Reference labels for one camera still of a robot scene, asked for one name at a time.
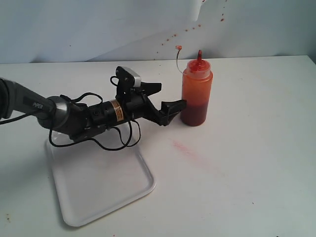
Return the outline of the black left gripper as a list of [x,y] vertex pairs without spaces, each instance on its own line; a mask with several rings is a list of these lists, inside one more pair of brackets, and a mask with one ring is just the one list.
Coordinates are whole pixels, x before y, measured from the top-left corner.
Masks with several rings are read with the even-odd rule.
[[187,106],[186,100],[162,102],[157,110],[149,96],[159,93],[159,82],[141,82],[141,89],[131,89],[129,93],[116,96],[115,99],[84,107],[87,119],[84,139],[99,135],[105,130],[123,123],[145,118],[158,125],[167,126]]

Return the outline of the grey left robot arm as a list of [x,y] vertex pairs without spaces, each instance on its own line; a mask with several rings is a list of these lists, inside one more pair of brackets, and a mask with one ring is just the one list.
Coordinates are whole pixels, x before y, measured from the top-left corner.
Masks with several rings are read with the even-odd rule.
[[7,79],[0,80],[0,118],[2,123],[13,122],[13,111],[24,116],[35,116],[40,126],[69,136],[78,143],[123,123],[145,118],[158,125],[167,126],[186,108],[185,100],[162,102],[158,110],[149,96],[161,91],[161,83],[142,82],[139,76],[115,75],[116,96],[111,101],[100,101],[92,106],[82,103],[87,92],[71,99],[65,95],[43,96]]

